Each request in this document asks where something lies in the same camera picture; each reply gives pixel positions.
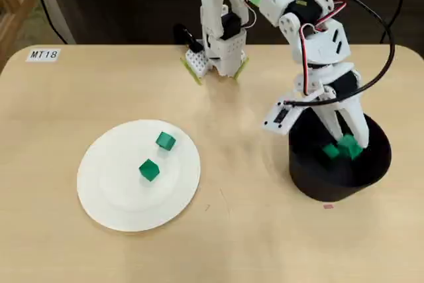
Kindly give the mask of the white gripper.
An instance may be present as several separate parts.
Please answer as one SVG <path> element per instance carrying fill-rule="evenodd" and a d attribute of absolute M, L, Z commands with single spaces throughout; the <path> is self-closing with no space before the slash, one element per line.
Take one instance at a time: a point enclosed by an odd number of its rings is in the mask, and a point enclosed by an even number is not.
<path fill-rule="evenodd" d="M 309 68 L 307 79 L 300 73 L 295 78 L 293 104 L 341 104 L 340 113 L 358 145 L 368 147 L 368 125 L 361 105 L 361 75 L 352 62 Z M 339 141 L 343 132 L 336 111 L 330 105 L 312 107 L 331 136 Z"/>

